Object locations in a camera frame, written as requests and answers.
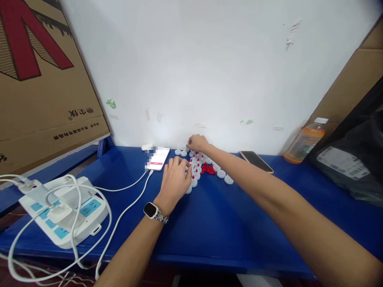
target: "peeling paint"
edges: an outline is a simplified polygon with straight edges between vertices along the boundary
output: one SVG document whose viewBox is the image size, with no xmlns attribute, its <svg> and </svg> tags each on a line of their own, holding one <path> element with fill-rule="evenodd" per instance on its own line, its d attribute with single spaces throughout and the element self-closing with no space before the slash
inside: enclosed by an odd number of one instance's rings
<svg viewBox="0 0 383 287">
<path fill-rule="evenodd" d="M 299 25 L 300 23 L 302 22 L 302 18 L 299 18 L 295 24 L 291 27 L 291 33 L 290 35 L 287 37 L 287 40 L 286 40 L 286 51 L 288 50 L 288 47 L 290 45 L 293 45 L 294 44 L 294 39 L 295 39 L 295 36 L 296 36 L 296 32 L 298 31 L 298 28 L 299 28 Z"/>
</svg>

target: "watch strap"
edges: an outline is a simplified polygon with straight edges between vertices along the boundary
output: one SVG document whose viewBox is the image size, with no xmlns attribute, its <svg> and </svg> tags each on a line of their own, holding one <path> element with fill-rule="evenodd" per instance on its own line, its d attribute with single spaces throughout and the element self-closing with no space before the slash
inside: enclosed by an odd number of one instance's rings
<svg viewBox="0 0 383 287">
<path fill-rule="evenodd" d="M 161 222 L 163 225 L 165 225 L 168 221 L 169 221 L 169 217 L 168 216 L 163 216 L 161 214 L 161 211 L 158 210 L 156 216 L 154 217 L 155 220 L 158 220 L 159 222 Z"/>
</svg>

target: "smartphone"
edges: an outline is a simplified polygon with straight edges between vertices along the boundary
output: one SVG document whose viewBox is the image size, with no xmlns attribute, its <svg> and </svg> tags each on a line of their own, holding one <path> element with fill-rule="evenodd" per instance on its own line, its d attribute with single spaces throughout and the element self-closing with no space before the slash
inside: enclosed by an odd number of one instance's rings
<svg viewBox="0 0 383 287">
<path fill-rule="evenodd" d="M 244 160 L 255 165 L 256 167 L 259 167 L 260 169 L 263 169 L 265 172 L 274 173 L 273 169 L 267 163 L 265 163 L 265 161 L 261 159 L 255 152 L 240 151 L 239 154 L 243 157 Z"/>
<path fill-rule="evenodd" d="M 149 169 L 161 170 L 170 152 L 169 147 L 160 147 L 150 159 Z"/>
</svg>

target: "black smartphone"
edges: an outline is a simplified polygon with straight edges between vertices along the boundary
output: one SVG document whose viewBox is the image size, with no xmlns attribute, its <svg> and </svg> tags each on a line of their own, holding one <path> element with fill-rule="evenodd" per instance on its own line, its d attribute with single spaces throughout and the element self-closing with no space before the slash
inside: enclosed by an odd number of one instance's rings
<svg viewBox="0 0 383 287">
<path fill-rule="evenodd" d="M 265 163 L 265 161 L 261 159 L 255 152 L 240 151 L 239 154 L 243 157 L 244 160 L 255 165 L 256 167 L 259 167 L 260 169 L 263 169 L 265 172 L 274 173 L 273 169 L 267 163 Z"/>
</svg>

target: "left hand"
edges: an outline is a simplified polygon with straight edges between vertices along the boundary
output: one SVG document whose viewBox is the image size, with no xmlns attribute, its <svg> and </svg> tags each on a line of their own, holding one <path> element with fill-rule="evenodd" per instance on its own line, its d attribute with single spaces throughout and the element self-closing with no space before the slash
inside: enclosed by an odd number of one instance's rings
<svg viewBox="0 0 383 287">
<path fill-rule="evenodd" d="M 192 181 L 192 170 L 186 159 L 176 156 L 169 159 L 164 167 L 161 190 L 153 203 L 158 206 L 164 216 L 169 216 L 178 201 L 184 196 Z"/>
</svg>

